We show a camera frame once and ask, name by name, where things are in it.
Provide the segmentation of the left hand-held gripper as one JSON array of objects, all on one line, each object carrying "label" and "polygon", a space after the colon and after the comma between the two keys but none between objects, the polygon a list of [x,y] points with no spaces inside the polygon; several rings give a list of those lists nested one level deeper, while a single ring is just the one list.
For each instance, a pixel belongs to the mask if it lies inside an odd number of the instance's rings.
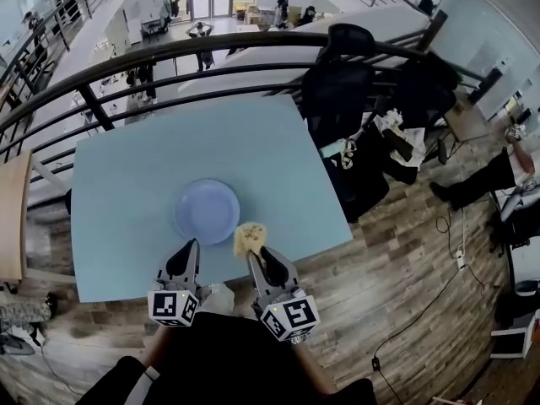
[{"label": "left hand-held gripper", "polygon": [[189,240],[159,270],[148,292],[148,317],[165,327],[190,327],[200,306],[200,245]]}]

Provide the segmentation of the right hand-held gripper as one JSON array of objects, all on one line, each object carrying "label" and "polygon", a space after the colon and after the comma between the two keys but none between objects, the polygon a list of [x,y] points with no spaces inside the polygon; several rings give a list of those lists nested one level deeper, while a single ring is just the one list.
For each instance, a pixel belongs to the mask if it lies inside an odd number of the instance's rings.
[{"label": "right hand-held gripper", "polygon": [[257,290],[258,321],[279,342],[303,342],[319,325],[315,299],[298,285],[294,264],[275,249],[263,246],[259,254],[247,253]]}]

